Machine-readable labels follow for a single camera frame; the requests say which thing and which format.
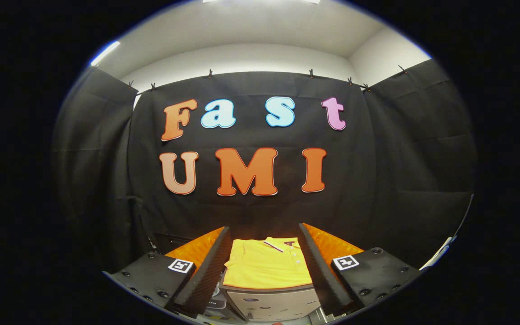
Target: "pink letter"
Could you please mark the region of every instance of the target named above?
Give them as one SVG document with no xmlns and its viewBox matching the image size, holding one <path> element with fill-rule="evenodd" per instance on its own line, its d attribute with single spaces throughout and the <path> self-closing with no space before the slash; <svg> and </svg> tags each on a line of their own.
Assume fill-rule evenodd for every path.
<svg viewBox="0 0 520 325">
<path fill-rule="evenodd" d="M 326 117 L 328 117 L 328 124 L 335 130 L 344 130 L 346 122 L 340 120 L 338 111 L 344 111 L 344 107 L 336 102 L 336 98 L 331 97 L 322 102 L 322 107 L 326 107 Z"/>
</svg>

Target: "folded shirt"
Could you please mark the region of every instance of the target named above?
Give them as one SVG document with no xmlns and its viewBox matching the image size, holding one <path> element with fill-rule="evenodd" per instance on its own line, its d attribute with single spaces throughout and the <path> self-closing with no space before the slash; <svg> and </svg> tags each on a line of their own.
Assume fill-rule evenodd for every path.
<svg viewBox="0 0 520 325">
<path fill-rule="evenodd" d="M 223 284 L 237 288 L 291 288 L 312 284 L 297 238 L 235 239 Z"/>
</svg>

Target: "ceiling light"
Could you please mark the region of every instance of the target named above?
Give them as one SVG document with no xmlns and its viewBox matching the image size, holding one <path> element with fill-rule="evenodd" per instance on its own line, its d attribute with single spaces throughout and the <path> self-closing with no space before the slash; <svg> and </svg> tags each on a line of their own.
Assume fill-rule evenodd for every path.
<svg viewBox="0 0 520 325">
<path fill-rule="evenodd" d="M 113 51 L 120 43 L 118 41 L 113 42 L 110 46 L 107 47 L 107 49 L 103 50 L 101 54 L 97 56 L 93 61 L 91 61 L 92 65 L 97 65 L 102 59 L 107 56 L 108 53 Z"/>
</svg>

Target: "sticker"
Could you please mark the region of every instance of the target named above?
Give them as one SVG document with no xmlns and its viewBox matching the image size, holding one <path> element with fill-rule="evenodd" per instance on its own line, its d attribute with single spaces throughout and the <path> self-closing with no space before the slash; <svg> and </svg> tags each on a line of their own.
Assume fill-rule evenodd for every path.
<svg viewBox="0 0 520 325">
<path fill-rule="evenodd" d="M 204 128 L 229 128 L 236 123 L 234 117 L 234 103 L 227 99 L 217 99 L 209 102 L 204 110 L 204 114 L 200 122 Z"/>
<path fill-rule="evenodd" d="M 340 120 L 339 111 L 344 111 L 344 107 L 336 102 L 336 98 L 330 97 L 322 102 L 322 107 L 326 108 L 326 118 L 331 128 L 341 131 L 346 127 L 346 122 Z"/>
<path fill-rule="evenodd" d="M 295 107 L 293 99 L 289 97 L 272 97 L 266 101 L 266 122 L 271 127 L 287 127 L 294 123 Z"/>
<path fill-rule="evenodd" d="M 188 125 L 190 121 L 190 111 L 193 111 L 198 107 L 196 100 L 190 99 L 189 101 L 177 103 L 163 109 L 166 113 L 166 129 L 162 135 L 162 141 L 169 141 L 180 138 L 184 134 L 183 130 L 180 130 L 179 123 L 182 126 Z"/>
<path fill-rule="evenodd" d="M 322 183 L 322 160 L 326 157 L 326 150 L 321 148 L 308 148 L 302 150 L 302 156 L 306 158 L 306 180 L 302 185 L 304 193 L 320 192 L 324 189 Z"/>
<path fill-rule="evenodd" d="M 273 148 L 256 150 L 246 166 L 238 151 L 233 148 L 216 150 L 216 158 L 220 160 L 220 187 L 216 191 L 221 196 L 232 196 L 237 190 L 232 186 L 232 180 L 240 190 L 247 194 L 256 179 L 252 194 L 275 195 L 278 189 L 274 186 L 274 159 L 278 152 Z"/>
<path fill-rule="evenodd" d="M 180 273 L 188 273 L 190 268 L 194 265 L 194 263 L 190 261 L 178 260 L 173 261 L 169 267 L 172 271 L 180 272 Z"/>
<path fill-rule="evenodd" d="M 159 160 L 162 162 L 163 183 L 172 193 L 190 194 L 196 189 L 196 159 L 198 159 L 198 153 L 184 152 L 180 155 L 186 166 L 186 182 L 184 184 L 176 181 L 176 173 L 174 171 L 176 158 L 176 154 L 172 152 L 159 155 Z"/>
<path fill-rule="evenodd" d="M 336 259 L 333 259 L 333 261 L 340 271 L 347 268 L 355 267 L 359 264 L 359 262 L 357 262 L 352 255 L 338 257 Z"/>
</svg>

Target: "black curtain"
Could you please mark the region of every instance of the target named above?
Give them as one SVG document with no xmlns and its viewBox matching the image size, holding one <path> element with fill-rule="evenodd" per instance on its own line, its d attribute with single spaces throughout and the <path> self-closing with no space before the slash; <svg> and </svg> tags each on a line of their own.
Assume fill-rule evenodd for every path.
<svg viewBox="0 0 520 325">
<path fill-rule="evenodd" d="M 167 84 L 141 95 L 100 70 L 85 72 L 58 118 L 56 176 L 66 216 L 94 247 L 107 271 L 151 249 L 155 232 L 195 238 L 230 226 L 234 238 L 293 235 L 300 222 L 363 249 L 380 246 L 415 267 L 423 265 L 460 224 L 472 193 L 475 161 L 470 120 L 460 96 L 429 60 L 362 91 L 329 78 L 281 72 L 218 74 Z M 270 97 L 295 102 L 295 121 L 270 127 Z M 347 126 L 333 130 L 322 101 L 344 106 Z M 182 137 L 161 141 L 169 105 L 195 99 Z M 204 106 L 235 105 L 230 128 L 202 127 Z M 234 148 L 248 164 L 258 148 L 274 148 L 269 197 L 221 197 L 215 151 Z M 322 148 L 324 191 L 304 193 L 302 150 Z M 196 151 L 196 189 L 171 193 L 159 155 Z"/>
<path fill-rule="evenodd" d="M 374 212 L 366 247 L 419 268 L 451 237 L 473 193 L 470 117 L 434 60 L 364 91 L 377 150 Z"/>
<path fill-rule="evenodd" d="M 52 136 L 57 197 L 79 251 L 117 271 L 149 249 L 126 164 L 138 91 L 88 68 L 64 100 Z"/>
</svg>

